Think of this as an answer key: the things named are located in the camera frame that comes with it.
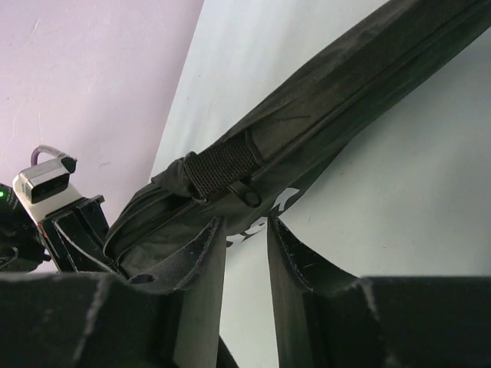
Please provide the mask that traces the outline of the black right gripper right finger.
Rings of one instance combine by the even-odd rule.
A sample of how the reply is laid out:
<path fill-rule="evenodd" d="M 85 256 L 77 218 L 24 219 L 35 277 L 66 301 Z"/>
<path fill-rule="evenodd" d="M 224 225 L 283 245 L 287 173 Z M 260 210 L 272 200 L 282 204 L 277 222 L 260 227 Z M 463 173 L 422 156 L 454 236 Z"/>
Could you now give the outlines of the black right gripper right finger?
<path fill-rule="evenodd" d="M 267 229 L 282 367 L 488 367 L 490 279 L 362 277 Z"/>

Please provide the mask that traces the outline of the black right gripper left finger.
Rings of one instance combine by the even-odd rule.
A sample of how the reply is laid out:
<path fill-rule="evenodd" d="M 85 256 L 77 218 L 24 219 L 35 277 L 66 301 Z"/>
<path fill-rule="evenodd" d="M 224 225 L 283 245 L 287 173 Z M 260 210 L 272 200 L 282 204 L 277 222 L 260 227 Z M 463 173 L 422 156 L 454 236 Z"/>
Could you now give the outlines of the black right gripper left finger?
<path fill-rule="evenodd" d="M 4 274 L 3 367 L 224 367 L 219 336 L 225 222 L 125 280 Z"/>

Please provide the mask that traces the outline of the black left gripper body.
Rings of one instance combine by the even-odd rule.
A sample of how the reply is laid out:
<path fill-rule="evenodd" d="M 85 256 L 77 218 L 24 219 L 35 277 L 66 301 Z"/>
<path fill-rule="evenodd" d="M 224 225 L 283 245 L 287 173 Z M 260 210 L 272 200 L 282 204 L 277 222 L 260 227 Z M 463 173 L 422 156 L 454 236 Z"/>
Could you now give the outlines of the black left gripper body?
<path fill-rule="evenodd" d="M 51 260 L 61 272 L 115 272 L 104 255 L 109 226 L 101 208 L 102 195 L 81 198 L 48 214 L 38 224 Z"/>

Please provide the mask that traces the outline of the black Crossway racket bag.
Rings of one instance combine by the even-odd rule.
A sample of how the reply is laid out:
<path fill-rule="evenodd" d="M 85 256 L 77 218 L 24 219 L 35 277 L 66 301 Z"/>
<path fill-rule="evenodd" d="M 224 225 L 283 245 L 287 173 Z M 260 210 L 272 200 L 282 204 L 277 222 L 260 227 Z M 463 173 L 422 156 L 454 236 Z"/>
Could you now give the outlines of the black Crossway racket bag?
<path fill-rule="evenodd" d="M 319 51 L 212 145 L 136 192 L 103 252 L 135 275 L 215 217 L 238 245 L 292 206 L 368 125 L 490 27 L 488 1 L 389 1 Z"/>

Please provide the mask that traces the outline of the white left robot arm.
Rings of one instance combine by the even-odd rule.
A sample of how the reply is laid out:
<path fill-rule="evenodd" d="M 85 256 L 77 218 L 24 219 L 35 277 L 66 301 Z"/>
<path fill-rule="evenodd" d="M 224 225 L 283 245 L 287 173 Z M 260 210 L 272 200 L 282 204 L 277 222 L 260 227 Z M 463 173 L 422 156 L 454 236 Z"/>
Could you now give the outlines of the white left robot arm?
<path fill-rule="evenodd" d="M 1 271 L 30 272 L 53 261 L 60 272 L 121 274 L 104 255 L 104 197 L 82 197 L 34 223 L 12 187 L 1 185 Z"/>

